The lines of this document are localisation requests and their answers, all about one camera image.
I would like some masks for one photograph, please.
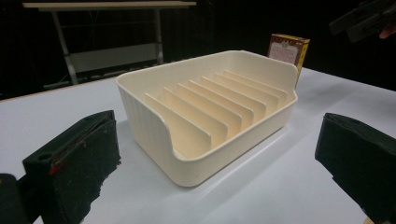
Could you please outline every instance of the dish rack cutout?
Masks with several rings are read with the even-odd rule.
[[[224,70],[145,96],[168,125],[176,154],[194,159],[271,116],[288,93]]]
[[[297,68],[230,50],[116,78],[136,143],[176,184],[201,184],[281,129]]]

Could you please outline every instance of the cardboard box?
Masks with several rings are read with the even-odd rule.
[[[297,66],[300,76],[301,68],[308,49],[309,39],[292,35],[272,34],[268,57]]]

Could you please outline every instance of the white table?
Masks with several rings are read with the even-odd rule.
[[[396,92],[303,68],[287,125],[206,180],[175,185],[134,142],[114,78],[0,102],[0,172],[79,119],[113,109],[122,165],[105,180],[88,223],[361,224],[366,215],[314,158],[326,112],[396,137]]]
[[[163,63],[163,38],[161,35],[160,10],[164,8],[183,8],[196,6],[195,2],[183,1],[120,1],[120,2],[25,2],[26,8],[37,8],[43,12],[50,12],[58,33],[59,42],[64,52],[70,79],[74,85],[78,84],[77,73],[111,66],[157,60]],[[70,53],[64,39],[64,32],[58,19],[59,11],[81,10],[132,10],[152,9],[155,24],[155,43],[127,46],[114,49],[100,49],[87,52]]]

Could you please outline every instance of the white plastic dish rack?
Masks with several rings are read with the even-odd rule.
[[[178,185],[201,184],[282,128],[297,68],[224,51],[116,78],[136,143]]]

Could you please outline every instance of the black object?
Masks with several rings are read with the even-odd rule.
[[[326,113],[315,159],[374,223],[396,223],[396,139]]]
[[[117,169],[113,111],[93,114],[23,160],[26,175],[0,175],[0,223],[80,223]]]
[[[352,43],[375,34],[387,24],[396,22],[395,0],[373,0],[362,2],[344,16],[329,24],[332,35],[346,30]]]

